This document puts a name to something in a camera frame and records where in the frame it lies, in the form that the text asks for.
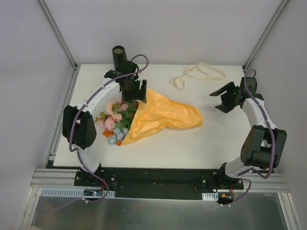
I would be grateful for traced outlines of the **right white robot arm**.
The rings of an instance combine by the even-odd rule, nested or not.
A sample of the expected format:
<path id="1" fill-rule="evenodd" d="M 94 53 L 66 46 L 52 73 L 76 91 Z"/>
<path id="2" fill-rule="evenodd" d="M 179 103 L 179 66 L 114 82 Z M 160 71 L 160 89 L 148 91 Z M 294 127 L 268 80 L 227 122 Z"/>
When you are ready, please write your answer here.
<path id="1" fill-rule="evenodd" d="M 223 163 L 219 168 L 215 176 L 217 186 L 227 189 L 238 185 L 241 182 L 239 177 L 249 172 L 263 179 L 269 178 L 273 169 L 279 165 L 287 133 L 278 129 L 266 112 L 264 99 L 257 93 L 256 78 L 244 76 L 239 86 L 230 82 L 210 93 L 210 96 L 220 96 L 221 104 L 216 108 L 223 113 L 239 106 L 251 126 L 239 157 Z"/>

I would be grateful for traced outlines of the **cream lace ribbon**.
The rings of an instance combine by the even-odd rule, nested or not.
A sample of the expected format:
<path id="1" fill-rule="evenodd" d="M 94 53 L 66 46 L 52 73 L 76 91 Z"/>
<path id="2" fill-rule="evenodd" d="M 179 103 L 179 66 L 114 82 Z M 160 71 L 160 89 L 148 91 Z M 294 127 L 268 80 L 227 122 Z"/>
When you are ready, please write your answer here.
<path id="1" fill-rule="evenodd" d="M 185 78 L 193 78 L 198 81 L 224 81 L 226 74 L 216 67 L 204 62 L 196 65 L 190 65 L 184 68 L 182 74 L 169 80 L 169 84 L 174 86 L 178 91 L 185 88 Z"/>

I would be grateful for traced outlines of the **pink and blue flower bouquet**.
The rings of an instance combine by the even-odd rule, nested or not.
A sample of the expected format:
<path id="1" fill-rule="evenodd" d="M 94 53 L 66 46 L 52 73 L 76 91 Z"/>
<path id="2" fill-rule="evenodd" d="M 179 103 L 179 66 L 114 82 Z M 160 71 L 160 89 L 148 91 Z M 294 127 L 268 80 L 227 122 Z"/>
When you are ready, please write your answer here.
<path id="1" fill-rule="evenodd" d="M 119 100 L 109 102 L 106 110 L 99 113 L 94 119 L 103 129 L 103 135 L 108 138 L 110 145 L 120 146 L 127 136 L 132 125 L 134 116 L 139 107 L 139 102 L 133 100 L 131 103 Z"/>

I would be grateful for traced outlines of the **orange wrapping paper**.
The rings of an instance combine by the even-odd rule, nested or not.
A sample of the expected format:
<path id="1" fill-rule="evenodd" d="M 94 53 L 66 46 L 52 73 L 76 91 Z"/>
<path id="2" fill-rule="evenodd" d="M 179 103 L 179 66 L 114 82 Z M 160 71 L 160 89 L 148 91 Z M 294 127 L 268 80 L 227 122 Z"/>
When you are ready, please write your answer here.
<path id="1" fill-rule="evenodd" d="M 132 125 L 121 145 L 128 145 L 158 133 L 164 128 L 180 130 L 201 127 L 200 110 L 192 105 L 179 103 L 148 89 L 147 103 L 139 102 Z"/>

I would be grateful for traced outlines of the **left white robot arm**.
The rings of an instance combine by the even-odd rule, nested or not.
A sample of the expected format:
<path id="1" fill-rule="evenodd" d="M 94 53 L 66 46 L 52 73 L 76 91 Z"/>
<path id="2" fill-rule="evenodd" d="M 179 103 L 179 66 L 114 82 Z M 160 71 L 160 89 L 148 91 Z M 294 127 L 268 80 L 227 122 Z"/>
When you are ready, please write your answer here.
<path id="1" fill-rule="evenodd" d="M 121 99 L 144 100 L 147 81 L 138 80 L 138 74 L 147 66 L 139 69 L 132 61 L 122 61 L 105 74 L 104 80 L 86 99 L 64 108 L 62 134 L 69 143 L 69 151 L 76 152 L 81 168 L 87 172 L 84 179 L 90 186 L 99 185 L 102 177 L 97 172 L 100 162 L 95 147 L 94 114 L 118 94 L 121 94 Z"/>

